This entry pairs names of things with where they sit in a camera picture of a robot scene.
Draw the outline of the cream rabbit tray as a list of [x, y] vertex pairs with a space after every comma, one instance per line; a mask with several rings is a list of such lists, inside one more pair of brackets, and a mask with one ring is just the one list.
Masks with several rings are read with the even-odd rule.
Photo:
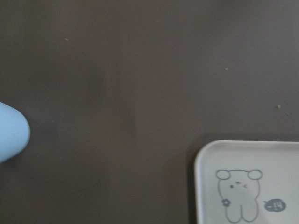
[[296, 224], [299, 144], [217, 140], [194, 162], [199, 224]]

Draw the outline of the blue cup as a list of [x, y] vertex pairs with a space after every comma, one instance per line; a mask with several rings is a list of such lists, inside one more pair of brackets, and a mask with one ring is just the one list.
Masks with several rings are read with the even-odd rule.
[[21, 153], [30, 139], [30, 126], [18, 110], [0, 104], [0, 162], [3, 163]]

